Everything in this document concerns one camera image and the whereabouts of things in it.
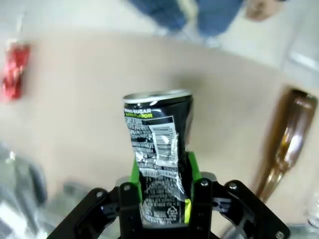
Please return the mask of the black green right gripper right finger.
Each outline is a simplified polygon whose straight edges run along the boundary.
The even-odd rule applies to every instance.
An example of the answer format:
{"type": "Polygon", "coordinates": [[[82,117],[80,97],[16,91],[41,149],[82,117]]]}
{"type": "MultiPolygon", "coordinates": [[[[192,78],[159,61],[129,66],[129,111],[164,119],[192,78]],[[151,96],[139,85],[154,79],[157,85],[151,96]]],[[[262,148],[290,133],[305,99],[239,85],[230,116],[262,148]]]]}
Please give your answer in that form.
{"type": "Polygon", "coordinates": [[[291,232],[242,182],[221,185],[202,177],[193,152],[187,154],[192,169],[191,209],[187,239],[220,239],[211,232],[212,212],[231,222],[243,239],[289,239],[291,232]]]}

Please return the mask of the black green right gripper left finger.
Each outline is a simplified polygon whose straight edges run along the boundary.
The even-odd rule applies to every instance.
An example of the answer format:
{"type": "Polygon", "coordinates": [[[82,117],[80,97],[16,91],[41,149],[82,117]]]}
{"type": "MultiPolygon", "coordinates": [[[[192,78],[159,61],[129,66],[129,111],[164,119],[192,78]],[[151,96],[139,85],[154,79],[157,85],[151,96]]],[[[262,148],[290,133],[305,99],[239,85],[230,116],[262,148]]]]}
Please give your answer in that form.
{"type": "Polygon", "coordinates": [[[116,218],[120,221],[119,239],[142,239],[139,176],[134,161],[129,182],[110,192],[92,189],[47,239],[98,239],[116,218]]]}

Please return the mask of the crushed black energy drink can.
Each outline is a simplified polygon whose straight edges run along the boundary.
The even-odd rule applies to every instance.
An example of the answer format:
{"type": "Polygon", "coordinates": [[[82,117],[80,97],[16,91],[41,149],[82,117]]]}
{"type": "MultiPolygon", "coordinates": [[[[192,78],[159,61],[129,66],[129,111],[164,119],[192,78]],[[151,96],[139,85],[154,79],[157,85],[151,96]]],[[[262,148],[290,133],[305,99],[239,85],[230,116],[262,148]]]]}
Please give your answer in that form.
{"type": "Polygon", "coordinates": [[[186,150],[192,123],[191,91],[135,93],[123,100],[135,158],[131,180],[140,189],[144,221],[188,223],[193,181],[186,150]]]}

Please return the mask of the crushed red soda can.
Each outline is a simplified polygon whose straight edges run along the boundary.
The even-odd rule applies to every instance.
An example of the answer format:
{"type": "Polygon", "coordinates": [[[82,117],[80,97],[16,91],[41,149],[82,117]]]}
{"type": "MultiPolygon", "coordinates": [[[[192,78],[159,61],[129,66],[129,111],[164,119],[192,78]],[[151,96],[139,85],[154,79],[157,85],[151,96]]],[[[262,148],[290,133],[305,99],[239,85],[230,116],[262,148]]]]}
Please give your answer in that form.
{"type": "Polygon", "coordinates": [[[2,75],[2,97],[5,101],[21,98],[22,79],[28,65],[31,47],[22,42],[12,42],[5,51],[2,75]]]}

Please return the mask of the person's bare hand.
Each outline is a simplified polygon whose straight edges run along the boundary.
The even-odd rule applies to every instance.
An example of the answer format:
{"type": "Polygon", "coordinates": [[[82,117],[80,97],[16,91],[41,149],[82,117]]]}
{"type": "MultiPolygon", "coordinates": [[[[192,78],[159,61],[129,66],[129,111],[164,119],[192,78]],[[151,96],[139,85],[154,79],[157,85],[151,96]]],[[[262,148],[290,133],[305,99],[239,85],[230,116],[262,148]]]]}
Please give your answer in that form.
{"type": "Polygon", "coordinates": [[[245,15],[252,21],[264,21],[276,15],[286,0],[247,0],[245,15]]]}

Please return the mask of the clear plastic bottle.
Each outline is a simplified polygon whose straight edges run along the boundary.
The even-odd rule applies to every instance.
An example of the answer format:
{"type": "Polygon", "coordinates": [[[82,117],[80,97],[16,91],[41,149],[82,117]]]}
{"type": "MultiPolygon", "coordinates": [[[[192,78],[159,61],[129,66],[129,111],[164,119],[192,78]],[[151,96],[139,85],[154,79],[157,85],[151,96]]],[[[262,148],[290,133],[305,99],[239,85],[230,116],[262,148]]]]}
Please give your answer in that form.
{"type": "Polygon", "coordinates": [[[0,239],[46,239],[74,202],[69,185],[48,198],[42,169],[0,144],[0,239]]]}

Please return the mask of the brown glass bottle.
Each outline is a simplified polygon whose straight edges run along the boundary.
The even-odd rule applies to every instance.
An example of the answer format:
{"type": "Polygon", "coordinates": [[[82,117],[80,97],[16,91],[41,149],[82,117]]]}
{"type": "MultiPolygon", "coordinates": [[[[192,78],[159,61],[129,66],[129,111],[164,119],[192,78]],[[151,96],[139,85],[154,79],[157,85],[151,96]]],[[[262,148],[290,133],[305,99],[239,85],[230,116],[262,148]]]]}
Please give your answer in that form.
{"type": "Polygon", "coordinates": [[[270,169],[257,191],[257,196],[266,202],[283,177],[294,167],[311,128],[318,99],[314,95],[292,88],[287,92],[282,120],[274,139],[276,147],[269,155],[270,169]]]}

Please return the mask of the person in blue jeans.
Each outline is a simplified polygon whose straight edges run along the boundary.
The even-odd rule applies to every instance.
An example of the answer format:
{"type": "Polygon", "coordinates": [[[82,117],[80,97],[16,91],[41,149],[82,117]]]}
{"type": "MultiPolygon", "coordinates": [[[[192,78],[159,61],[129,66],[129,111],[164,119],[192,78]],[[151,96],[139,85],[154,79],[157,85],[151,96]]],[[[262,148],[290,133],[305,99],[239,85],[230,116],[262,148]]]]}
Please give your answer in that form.
{"type": "Polygon", "coordinates": [[[244,0],[127,0],[156,25],[155,35],[221,46],[244,0]]]}

